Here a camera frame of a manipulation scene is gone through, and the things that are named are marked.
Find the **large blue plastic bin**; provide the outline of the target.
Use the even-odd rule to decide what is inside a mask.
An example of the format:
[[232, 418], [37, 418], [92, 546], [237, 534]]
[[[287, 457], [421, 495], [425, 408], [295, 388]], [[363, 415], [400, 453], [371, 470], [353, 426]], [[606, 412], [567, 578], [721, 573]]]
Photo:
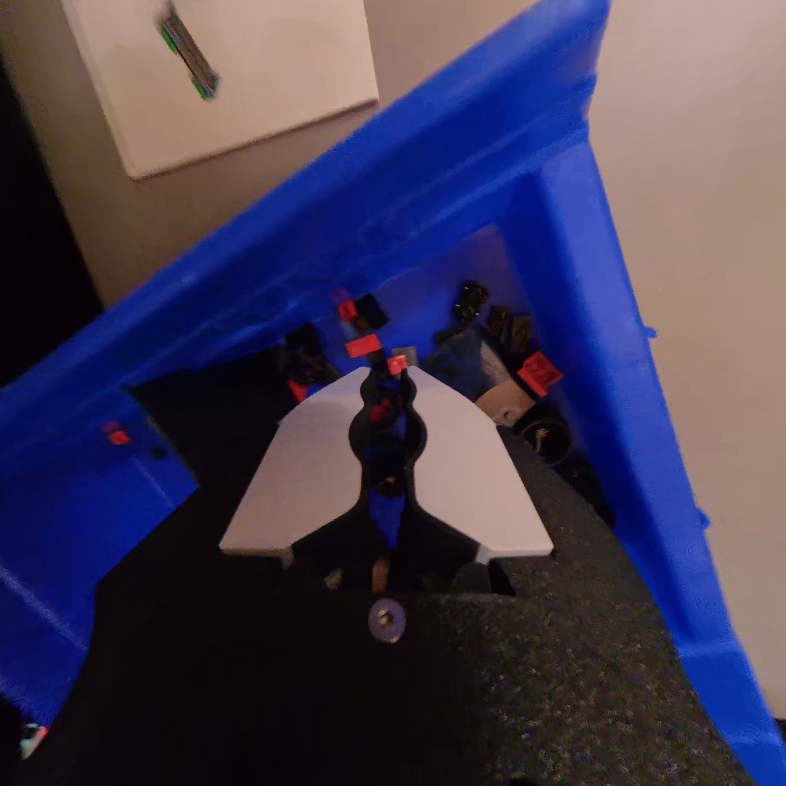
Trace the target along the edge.
[[557, 385], [704, 708], [757, 784], [784, 742], [732, 629], [589, 142], [608, 2], [540, 2], [201, 241], [2, 393], [2, 693], [54, 721], [118, 537], [194, 483], [113, 449], [126, 389], [270, 345], [496, 225]]

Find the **white square sheet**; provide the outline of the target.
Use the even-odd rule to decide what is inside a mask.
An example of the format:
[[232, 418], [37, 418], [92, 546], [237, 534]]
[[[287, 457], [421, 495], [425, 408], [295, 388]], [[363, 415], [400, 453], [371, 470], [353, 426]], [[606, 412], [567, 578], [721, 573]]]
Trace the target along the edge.
[[132, 180], [378, 101], [364, 2], [173, 2], [220, 76], [211, 101], [158, 31], [166, 3], [61, 3]]

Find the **tan lego part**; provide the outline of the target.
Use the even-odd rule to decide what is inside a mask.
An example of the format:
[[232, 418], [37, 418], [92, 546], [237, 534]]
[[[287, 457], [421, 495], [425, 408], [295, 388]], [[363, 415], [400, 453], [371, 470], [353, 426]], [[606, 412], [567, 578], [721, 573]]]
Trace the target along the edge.
[[495, 385], [476, 400], [476, 406], [496, 426], [506, 428], [515, 427], [535, 405], [536, 400], [512, 379]]

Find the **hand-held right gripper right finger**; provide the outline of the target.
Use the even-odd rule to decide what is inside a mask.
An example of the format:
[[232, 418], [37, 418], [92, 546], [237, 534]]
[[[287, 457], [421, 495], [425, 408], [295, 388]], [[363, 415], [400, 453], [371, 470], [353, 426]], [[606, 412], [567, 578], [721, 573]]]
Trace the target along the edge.
[[495, 423], [470, 399], [420, 368], [408, 370], [412, 407], [425, 427], [414, 459], [414, 498], [450, 533], [465, 536], [469, 559], [546, 557], [553, 542]]

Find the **pile of lego pieces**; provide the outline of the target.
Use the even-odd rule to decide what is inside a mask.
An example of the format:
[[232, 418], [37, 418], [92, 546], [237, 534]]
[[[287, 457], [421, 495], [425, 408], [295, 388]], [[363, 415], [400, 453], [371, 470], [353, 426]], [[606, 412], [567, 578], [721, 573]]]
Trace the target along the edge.
[[374, 296], [339, 299], [340, 325], [349, 338], [348, 358], [366, 361], [381, 378], [370, 415], [367, 453], [373, 480], [384, 495], [396, 496], [403, 485], [407, 429], [400, 390], [403, 371], [419, 367], [475, 404], [490, 388], [512, 379], [536, 400], [536, 406], [550, 407], [543, 400], [562, 375], [541, 351], [531, 348], [531, 318], [495, 305], [480, 325], [487, 299], [483, 285], [462, 285], [453, 306], [453, 323], [434, 334], [433, 350], [422, 361], [413, 345], [384, 349], [379, 331], [391, 320]]

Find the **dark shiny strip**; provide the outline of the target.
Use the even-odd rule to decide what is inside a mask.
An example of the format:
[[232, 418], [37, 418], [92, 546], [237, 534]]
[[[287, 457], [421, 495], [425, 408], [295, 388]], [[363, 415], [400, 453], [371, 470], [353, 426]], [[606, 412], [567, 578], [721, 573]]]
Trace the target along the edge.
[[168, 48], [185, 65], [197, 93], [204, 101], [215, 99], [220, 76], [196, 44], [173, 2], [166, 3], [156, 25]]

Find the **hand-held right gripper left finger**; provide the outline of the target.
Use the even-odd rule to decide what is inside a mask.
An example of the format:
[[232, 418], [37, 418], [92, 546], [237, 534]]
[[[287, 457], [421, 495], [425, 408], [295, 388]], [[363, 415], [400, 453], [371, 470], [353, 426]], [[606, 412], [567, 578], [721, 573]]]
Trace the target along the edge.
[[284, 417], [219, 544], [223, 554], [327, 567], [376, 554], [368, 472], [350, 441], [369, 373], [357, 368]]

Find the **black lego tire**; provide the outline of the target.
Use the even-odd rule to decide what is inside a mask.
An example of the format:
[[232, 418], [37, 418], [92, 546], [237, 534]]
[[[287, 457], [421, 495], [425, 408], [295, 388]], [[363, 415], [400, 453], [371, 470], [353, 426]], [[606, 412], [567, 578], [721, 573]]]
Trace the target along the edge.
[[561, 465], [575, 447], [572, 430], [552, 407], [535, 406], [513, 426], [513, 434], [549, 467]]

